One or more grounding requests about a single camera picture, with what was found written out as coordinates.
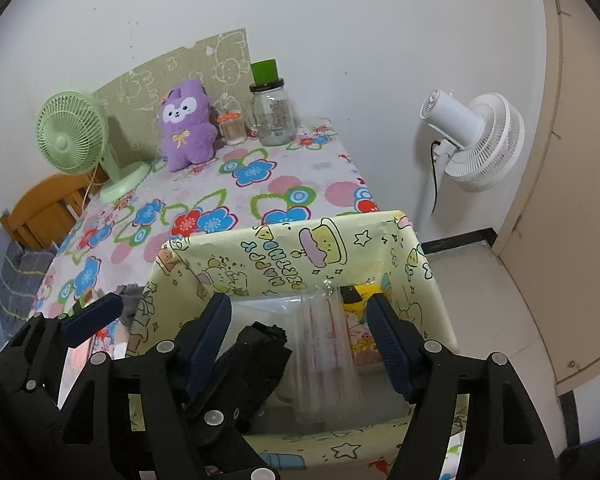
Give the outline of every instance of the glass jar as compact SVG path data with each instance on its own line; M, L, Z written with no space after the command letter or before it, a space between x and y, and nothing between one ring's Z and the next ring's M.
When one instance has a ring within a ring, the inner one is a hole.
M251 130L255 130L263 146L280 146L291 142L296 134L296 125L285 92L285 81L262 85L251 85L253 97L248 102L251 117L245 117Z

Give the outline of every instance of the table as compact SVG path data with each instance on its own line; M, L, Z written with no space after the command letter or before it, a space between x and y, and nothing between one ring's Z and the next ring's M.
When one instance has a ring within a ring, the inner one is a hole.
M55 317L90 289L104 295L119 285L144 285L170 238L378 210L328 120L304 122L284 146L265 148L248 139L176 173L161 159L151 166L121 199L103 204L95 198L88 205L60 246L33 310ZM68 356L66 385L88 354L122 357L125 346L118 323L101 330L92 346Z

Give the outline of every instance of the yellow cartoon paper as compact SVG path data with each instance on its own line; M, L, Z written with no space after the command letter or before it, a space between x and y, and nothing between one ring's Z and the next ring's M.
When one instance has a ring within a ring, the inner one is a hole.
M131 327L127 355L143 354L173 338L183 323L200 315L214 292L234 298L282 297L325 280L335 286L357 285L363 299L381 290L401 319L412 321L425 338L456 350L456 338L422 247L408 218L393 211L171 240L160 250L150 273ZM352 351L354 355L364 352L356 363L377 363L378 350L361 305L345 310ZM461 400L454 425L457 431L463 425L463 408ZM343 432L250 435L247 439L265 460L281 468L388 460L396 455L410 419L409 414Z

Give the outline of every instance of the fan base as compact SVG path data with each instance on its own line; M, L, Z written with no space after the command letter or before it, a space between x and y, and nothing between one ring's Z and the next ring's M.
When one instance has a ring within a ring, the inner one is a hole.
M110 203L122 198L133 188L138 186L151 171L151 166L146 162L134 162L120 170L121 178L109 182L100 189L100 201Z

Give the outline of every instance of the tile floor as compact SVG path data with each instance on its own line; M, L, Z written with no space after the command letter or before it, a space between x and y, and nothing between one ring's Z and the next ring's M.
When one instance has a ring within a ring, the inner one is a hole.
M516 284L488 245L472 244L427 257L460 353L509 357L544 424L554 454L566 447L555 377L544 343Z

